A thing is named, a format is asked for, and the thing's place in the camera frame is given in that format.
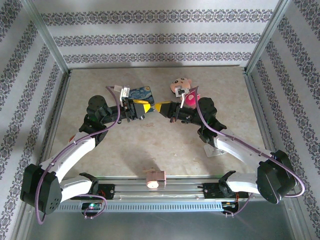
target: small figurine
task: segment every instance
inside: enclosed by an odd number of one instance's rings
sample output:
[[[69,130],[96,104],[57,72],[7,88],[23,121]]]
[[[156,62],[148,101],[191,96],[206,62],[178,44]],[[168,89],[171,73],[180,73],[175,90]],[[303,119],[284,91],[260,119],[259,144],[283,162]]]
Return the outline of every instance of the small figurine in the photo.
[[[191,89],[191,79],[187,78],[178,78],[175,81],[173,81],[170,84],[171,91],[175,94],[176,97],[181,97],[181,105],[183,103],[187,104],[189,107],[195,107],[196,105],[196,94],[195,91],[192,90],[189,92]]]

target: black bracket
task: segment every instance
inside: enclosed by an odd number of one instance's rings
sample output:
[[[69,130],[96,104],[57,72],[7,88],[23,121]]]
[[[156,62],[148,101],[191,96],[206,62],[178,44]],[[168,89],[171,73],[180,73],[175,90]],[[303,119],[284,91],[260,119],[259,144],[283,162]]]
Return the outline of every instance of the black bracket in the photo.
[[[90,119],[89,115],[86,114],[83,120],[82,126],[79,128],[79,132],[85,132],[87,134],[92,134],[98,131],[105,129],[106,126],[101,124],[100,122],[96,122]],[[99,133],[93,138],[95,139],[95,146],[98,146],[99,143],[105,138],[108,131]]]
[[[227,129],[225,125],[220,123],[215,117],[212,117],[209,120],[209,126],[217,131],[221,131],[223,129]],[[218,136],[217,133],[209,130],[204,124],[198,129],[197,133],[199,134],[199,138],[206,144],[210,144],[212,147],[215,147],[214,138]]]
[[[107,200],[114,199],[115,196],[115,185],[114,184],[99,184],[97,186],[97,195],[104,197]],[[70,198],[71,200],[98,200],[101,201],[99,197],[87,197],[87,196],[75,196]]]
[[[271,153],[273,158],[294,171],[288,155],[278,150]],[[257,170],[257,187],[262,197],[268,202],[277,204],[297,184],[296,179],[271,160],[259,162]]]
[[[204,195],[204,199],[236,199],[236,193],[229,196],[225,196],[224,193],[219,188],[218,182],[209,182],[202,184],[202,191]],[[249,197],[249,194],[244,191],[238,192],[239,198],[246,199]]]
[[[219,189],[227,198],[236,194],[234,191],[231,190],[231,188],[227,184],[227,179],[235,172],[236,171],[229,171],[219,179]]]
[[[172,117],[170,118],[170,123],[174,123],[177,121],[178,116],[179,116],[179,111],[181,109],[180,106],[181,106],[181,103],[178,103],[176,105],[175,111],[173,112]]]
[[[88,194],[96,195],[98,193],[98,187],[99,187],[98,178],[96,178],[95,176],[92,176],[92,175],[90,175],[89,173],[86,173],[86,172],[82,172],[79,175],[86,177],[87,179],[89,179],[92,182],[91,188],[90,188]]]
[[[39,180],[45,170],[41,166],[30,164],[26,167],[23,174],[20,199],[25,203],[35,206],[36,190]],[[62,199],[62,193],[58,178],[55,172],[49,172],[45,175],[40,194],[38,207],[45,214],[51,214],[56,210]]]

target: floral striped wallpaper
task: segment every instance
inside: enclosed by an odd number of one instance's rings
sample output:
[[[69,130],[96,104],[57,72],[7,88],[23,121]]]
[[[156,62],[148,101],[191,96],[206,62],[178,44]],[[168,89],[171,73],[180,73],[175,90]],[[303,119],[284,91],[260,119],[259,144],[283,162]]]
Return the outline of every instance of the floral striped wallpaper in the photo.
[[[294,0],[251,76],[276,149],[285,149],[306,192],[299,202],[320,239],[320,1]]]
[[[69,68],[244,67],[277,3],[35,1]]]
[[[62,72],[18,0],[0,0],[0,240],[10,239],[23,172],[41,157]]]

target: small pink object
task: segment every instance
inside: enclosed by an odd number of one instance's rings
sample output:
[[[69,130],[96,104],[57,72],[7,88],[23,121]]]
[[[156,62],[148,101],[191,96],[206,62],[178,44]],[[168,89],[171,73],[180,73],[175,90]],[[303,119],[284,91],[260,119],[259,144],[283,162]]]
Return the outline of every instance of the small pink object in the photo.
[[[187,79],[185,77],[178,78],[170,84],[170,89],[173,93],[175,93],[175,88],[181,86],[182,89],[191,89],[191,79]]]
[[[193,90],[190,93],[188,93],[185,96],[185,100],[184,100],[185,104],[187,104],[188,106],[194,106],[196,105],[196,91]]]
[[[165,171],[149,171],[146,173],[146,186],[150,189],[164,188],[166,182]]]

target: pink plush toy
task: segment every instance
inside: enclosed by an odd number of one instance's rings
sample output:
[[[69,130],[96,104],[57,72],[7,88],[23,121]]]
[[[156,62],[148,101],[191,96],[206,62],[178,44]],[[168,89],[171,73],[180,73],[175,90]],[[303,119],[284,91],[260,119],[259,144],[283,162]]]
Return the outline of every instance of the pink plush toy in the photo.
[[[187,79],[187,78],[182,77],[182,78],[178,78],[175,81],[173,81],[170,84],[170,88],[171,88],[171,91],[173,93],[175,93],[176,88],[181,87],[182,89],[191,89],[191,83],[192,83],[191,79]],[[194,107],[196,105],[196,94],[195,94],[194,90],[185,96],[184,103],[190,107]]]

